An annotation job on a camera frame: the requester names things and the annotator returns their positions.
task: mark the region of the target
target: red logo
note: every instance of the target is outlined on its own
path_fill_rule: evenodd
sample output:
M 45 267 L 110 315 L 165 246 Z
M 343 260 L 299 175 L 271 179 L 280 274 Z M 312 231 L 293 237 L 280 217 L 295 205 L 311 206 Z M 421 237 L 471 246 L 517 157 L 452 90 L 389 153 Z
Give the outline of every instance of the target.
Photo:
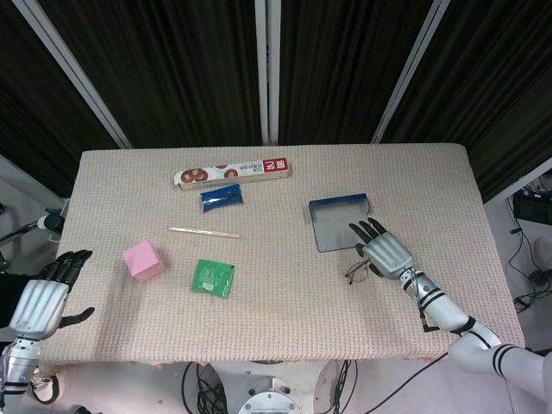
M 273 160 L 263 160 L 263 169 L 265 173 L 287 170 L 287 160 L 285 158 L 275 158 Z

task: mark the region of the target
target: robotic arm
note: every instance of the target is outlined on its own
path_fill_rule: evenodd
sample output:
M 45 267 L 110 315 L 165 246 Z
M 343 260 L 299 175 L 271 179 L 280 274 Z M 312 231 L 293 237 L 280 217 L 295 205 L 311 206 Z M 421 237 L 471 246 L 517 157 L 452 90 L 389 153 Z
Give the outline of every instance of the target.
M 364 241 L 357 251 L 370 260 L 370 269 L 378 276 L 400 282 L 420 312 L 423 330 L 428 332 L 425 316 L 438 329 L 460 336 L 448 349 L 450 359 L 471 373 L 495 373 L 530 392 L 549 405 L 552 413 L 552 354 L 546 358 L 515 345 L 503 344 L 483 323 L 470 317 L 416 264 L 411 252 L 376 220 L 349 224 Z
M 18 401 L 14 400 L 27 390 L 41 357 L 40 341 L 58 328 L 83 322 L 94 312 L 94 308 L 88 308 L 80 315 L 62 317 L 69 292 L 91 255 L 89 250 L 62 254 L 25 286 L 9 323 L 17 338 L 0 358 L 0 413 L 4 398 L 9 400 L 9 406 L 17 407 Z

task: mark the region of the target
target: green sachet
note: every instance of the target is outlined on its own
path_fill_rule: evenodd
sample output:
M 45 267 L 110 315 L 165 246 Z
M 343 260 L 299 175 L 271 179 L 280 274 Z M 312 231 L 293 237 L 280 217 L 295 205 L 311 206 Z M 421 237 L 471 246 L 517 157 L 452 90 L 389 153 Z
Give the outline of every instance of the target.
M 199 259 L 191 282 L 191 289 L 195 292 L 208 292 L 221 298 L 227 298 L 233 278 L 233 265 Z

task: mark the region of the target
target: table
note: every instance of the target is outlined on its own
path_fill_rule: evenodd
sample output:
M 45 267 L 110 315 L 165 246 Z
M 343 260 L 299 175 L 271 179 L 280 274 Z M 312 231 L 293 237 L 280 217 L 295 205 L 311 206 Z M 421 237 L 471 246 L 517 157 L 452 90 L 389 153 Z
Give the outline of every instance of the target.
M 292 176 L 243 184 L 244 204 L 203 213 L 178 170 L 285 156 Z M 466 151 L 455 144 L 213 147 L 83 154 L 60 252 L 88 248 L 66 315 L 85 323 L 44 343 L 43 360 L 251 361 L 434 358 L 456 336 L 424 334 L 398 282 L 343 277 L 354 249 L 317 252 L 310 200 L 365 192 L 371 215 L 463 309 L 504 342 L 524 338 Z M 236 232 L 231 240 L 167 231 Z M 167 270 L 139 283 L 122 252 L 144 239 Z M 191 291 L 198 259 L 235 265 L 229 298 Z

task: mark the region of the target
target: pink cube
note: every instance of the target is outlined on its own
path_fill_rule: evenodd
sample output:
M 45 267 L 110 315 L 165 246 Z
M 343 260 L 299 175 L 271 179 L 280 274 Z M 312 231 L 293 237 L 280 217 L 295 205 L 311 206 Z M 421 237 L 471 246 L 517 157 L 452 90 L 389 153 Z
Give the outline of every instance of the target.
M 147 240 L 133 246 L 124 252 L 123 256 L 130 275 L 140 282 L 145 282 L 165 270 L 159 252 Z

